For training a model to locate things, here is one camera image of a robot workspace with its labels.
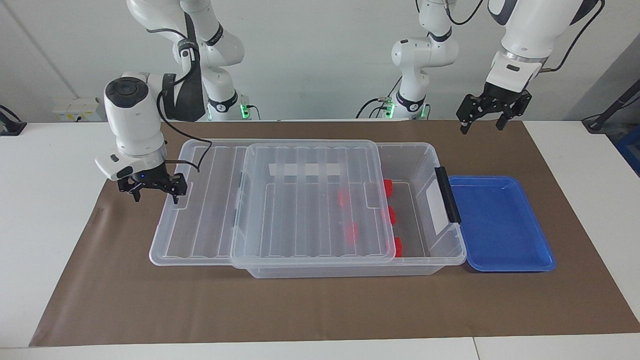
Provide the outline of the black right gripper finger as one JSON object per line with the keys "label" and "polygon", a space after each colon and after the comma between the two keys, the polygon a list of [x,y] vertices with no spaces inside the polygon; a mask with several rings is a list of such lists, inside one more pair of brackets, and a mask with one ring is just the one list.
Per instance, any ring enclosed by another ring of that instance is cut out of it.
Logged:
{"label": "black right gripper finger", "polygon": [[172,175],[171,176],[171,196],[174,205],[179,202],[179,197],[185,196],[188,190],[188,185],[184,175]]}
{"label": "black right gripper finger", "polygon": [[118,180],[118,190],[121,193],[130,194],[134,198],[134,202],[139,203],[141,199],[140,190],[142,183],[135,180]]}

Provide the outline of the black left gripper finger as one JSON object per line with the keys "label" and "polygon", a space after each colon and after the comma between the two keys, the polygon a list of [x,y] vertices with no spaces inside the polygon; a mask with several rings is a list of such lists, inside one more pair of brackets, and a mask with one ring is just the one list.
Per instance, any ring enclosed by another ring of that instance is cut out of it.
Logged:
{"label": "black left gripper finger", "polygon": [[532,96],[529,92],[523,92],[519,98],[511,104],[501,102],[500,106],[502,113],[496,121],[496,129],[502,131],[510,120],[515,117],[522,116],[530,104],[531,99]]}
{"label": "black left gripper finger", "polygon": [[480,99],[472,94],[466,94],[455,112],[455,116],[460,122],[460,132],[463,135],[469,132],[473,122],[480,117],[482,111]]}

